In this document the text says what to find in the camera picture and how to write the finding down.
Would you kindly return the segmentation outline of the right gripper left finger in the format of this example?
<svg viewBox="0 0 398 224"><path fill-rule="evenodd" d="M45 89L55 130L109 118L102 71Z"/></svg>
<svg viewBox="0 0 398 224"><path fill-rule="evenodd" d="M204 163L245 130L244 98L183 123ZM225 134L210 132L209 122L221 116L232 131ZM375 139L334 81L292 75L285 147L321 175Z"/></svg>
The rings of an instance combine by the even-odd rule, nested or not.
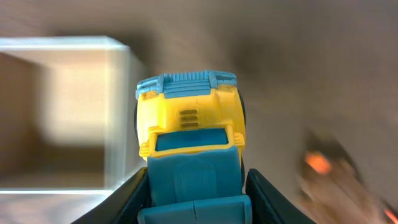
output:
<svg viewBox="0 0 398 224"><path fill-rule="evenodd" d="M151 206L147 167L142 167L106 200L72 224L138 224L139 211Z"/></svg>

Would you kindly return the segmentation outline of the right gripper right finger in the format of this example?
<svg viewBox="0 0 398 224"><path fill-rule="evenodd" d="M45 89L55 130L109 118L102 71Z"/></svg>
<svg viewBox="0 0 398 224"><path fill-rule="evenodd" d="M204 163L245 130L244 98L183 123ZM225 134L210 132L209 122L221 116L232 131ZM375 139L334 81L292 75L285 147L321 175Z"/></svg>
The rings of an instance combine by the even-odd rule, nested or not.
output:
<svg viewBox="0 0 398 224"><path fill-rule="evenodd" d="M245 190L251 199L253 224L315 224L257 169L249 169Z"/></svg>

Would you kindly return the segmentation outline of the brown plush toy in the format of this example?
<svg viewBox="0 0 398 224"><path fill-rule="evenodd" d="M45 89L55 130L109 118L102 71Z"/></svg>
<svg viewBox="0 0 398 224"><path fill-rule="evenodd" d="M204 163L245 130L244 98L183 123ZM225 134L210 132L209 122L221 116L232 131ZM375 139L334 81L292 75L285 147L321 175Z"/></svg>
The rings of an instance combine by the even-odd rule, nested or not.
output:
<svg viewBox="0 0 398 224"><path fill-rule="evenodd" d="M397 209L373 194L344 147L308 132L297 174L297 205L315 223L397 223Z"/></svg>

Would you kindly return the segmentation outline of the yellow and grey toy truck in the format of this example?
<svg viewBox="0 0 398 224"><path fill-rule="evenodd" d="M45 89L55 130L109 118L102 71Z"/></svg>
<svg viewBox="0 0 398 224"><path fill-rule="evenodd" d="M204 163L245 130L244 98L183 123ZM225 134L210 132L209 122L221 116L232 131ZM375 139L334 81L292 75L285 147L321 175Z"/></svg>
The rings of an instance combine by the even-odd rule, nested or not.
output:
<svg viewBox="0 0 398 224"><path fill-rule="evenodd" d="M236 75L165 73L140 81L136 99L134 124L152 199L139 223L251 223Z"/></svg>

